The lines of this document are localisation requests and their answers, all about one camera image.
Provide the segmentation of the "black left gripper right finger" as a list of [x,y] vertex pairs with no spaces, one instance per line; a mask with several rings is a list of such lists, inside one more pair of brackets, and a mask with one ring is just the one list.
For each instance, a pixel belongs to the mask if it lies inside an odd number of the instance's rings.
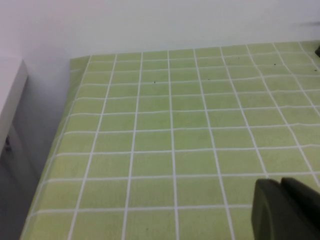
[[283,177],[281,186],[311,222],[320,221],[320,193],[293,177]]

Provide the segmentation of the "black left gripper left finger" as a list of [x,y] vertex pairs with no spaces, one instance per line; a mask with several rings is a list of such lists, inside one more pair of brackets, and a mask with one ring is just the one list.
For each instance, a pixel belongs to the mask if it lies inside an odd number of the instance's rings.
[[310,221],[281,186],[281,181],[255,182],[251,212],[255,240],[318,240],[320,221]]

